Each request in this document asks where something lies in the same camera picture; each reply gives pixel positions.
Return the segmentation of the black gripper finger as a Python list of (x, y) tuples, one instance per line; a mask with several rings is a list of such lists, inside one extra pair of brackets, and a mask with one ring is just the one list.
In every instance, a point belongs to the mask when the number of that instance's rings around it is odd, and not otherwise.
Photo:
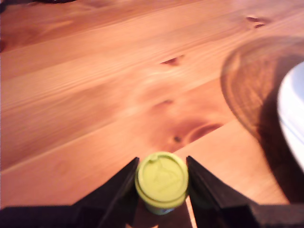
[(135, 157), (106, 183), (75, 203), (84, 212), (85, 228), (124, 228), (133, 223), (139, 198), (134, 183), (139, 161)]
[(189, 196), (199, 228), (257, 228), (251, 206), (257, 203), (222, 182), (193, 157), (186, 163)]

